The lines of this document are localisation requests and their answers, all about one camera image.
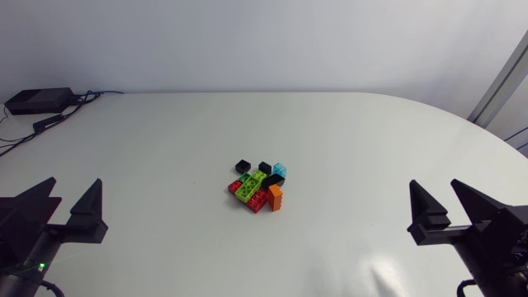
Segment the pile of lego bricks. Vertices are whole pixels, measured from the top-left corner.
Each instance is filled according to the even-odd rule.
[[[271,165],[260,163],[258,169],[250,175],[251,164],[240,160],[235,169],[242,176],[233,181],[228,190],[240,201],[245,203],[255,214],[259,212],[266,203],[271,207],[271,211],[278,211],[282,206],[282,191],[280,186],[284,184],[286,178],[286,168],[277,163],[271,170]]]

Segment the lime green lego brick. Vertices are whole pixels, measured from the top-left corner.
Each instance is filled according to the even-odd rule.
[[[248,179],[248,177],[250,177],[250,175],[249,175],[249,173],[246,172],[246,173],[244,173],[243,175],[241,175],[241,176],[238,178],[238,180],[239,180],[241,183],[244,183],[244,182]]]
[[[262,182],[262,180],[267,177],[267,174],[260,170],[257,170],[255,173],[253,173],[252,177]]]
[[[251,199],[251,196],[261,188],[261,184],[262,181],[259,181],[254,177],[248,177],[234,195],[243,203],[247,203],[249,199]]]

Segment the black cable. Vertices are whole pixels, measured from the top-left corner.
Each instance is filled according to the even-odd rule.
[[[75,106],[75,108],[73,109],[73,111],[71,111],[70,113],[64,115],[63,119],[62,120],[59,120],[47,127],[44,127],[42,130],[38,131],[37,132],[34,132],[32,134],[29,134],[27,135],[26,137],[22,137],[20,139],[14,139],[14,140],[4,140],[4,141],[7,141],[7,142],[14,142],[14,141],[17,141],[15,144],[6,144],[6,145],[3,145],[2,147],[0,148],[5,148],[5,147],[10,147],[8,149],[6,149],[5,151],[1,152],[0,153],[0,157],[4,156],[6,153],[9,153],[11,152],[14,148],[16,148],[17,146],[19,146],[20,144],[24,144],[30,140],[32,140],[33,138],[35,138],[36,136],[44,133],[46,130],[49,130],[53,127],[55,127],[56,125],[64,122],[65,120],[67,120],[71,115],[73,115],[74,113],[76,113],[78,110],[81,109],[81,107],[83,107],[83,105],[87,104],[87,103],[90,103],[90,102],[93,102],[94,100],[96,100],[98,97],[100,97],[104,92],[92,92],[92,91],[88,91],[86,94],[82,94],[81,97],[82,97],[82,100],[78,103],[77,106]]]
[[[456,288],[456,297],[465,297],[464,288],[468,285],[477,285],[477,283],[474,280],[462,280]]]
[[[522,133],[522,132],[524,132],[524,131],[526,131],[526,130],[528,130],[528,127],[524,128],[523,130],[521,130],[521,131],[515,133],[514,135],[512,135],[512,136],[510,136],[510,137],[508,137],[508,138],[506,138],[506,139],[504,139],[504,141],[508,141],[508,140],[514,138],[515,136],[519,135],[520,133]]]
[[[58,286],[56,286],[56,285],[54,285],[54,284],[52,284],[52,283],[50,283],[48,281],[45,281],[45,280],[43,280],[40,283],[40,285],[45,287],[47,290],[51,290],[52,292],[54,292],[55,296],[57,296],[57,297],[64,297],[63,291],[61,291]]]
[[[3,115],[4,115],[4,117],[0,120],[0,124],[1,124],[6,118],[9,117],[9,116],[7,116],[7,113],[6,113],[6,106],[3,106]]]

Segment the cyan lego brick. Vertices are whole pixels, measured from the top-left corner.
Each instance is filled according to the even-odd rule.
[[[283,178],[286,178],[286,167],[284,165],[277,163],[273,166],[273,173],[272,174],[278,174]]]
[[[257,180],[254,177],[248,177],[247,180],[240,186],[236,191],[235,196],[243,203],[247,203],[248,200],[261,188],[262,181]]]
[[[239,180],[241,183],[244,183],[244,182],[248,179],[248,177],[250,177],[250,176],[251,176],[251,175],[249,175],[249,173],[246,172],[246,173],[244,173],[242,176],[240,176],[240,177],[238,178],[238,180]]]

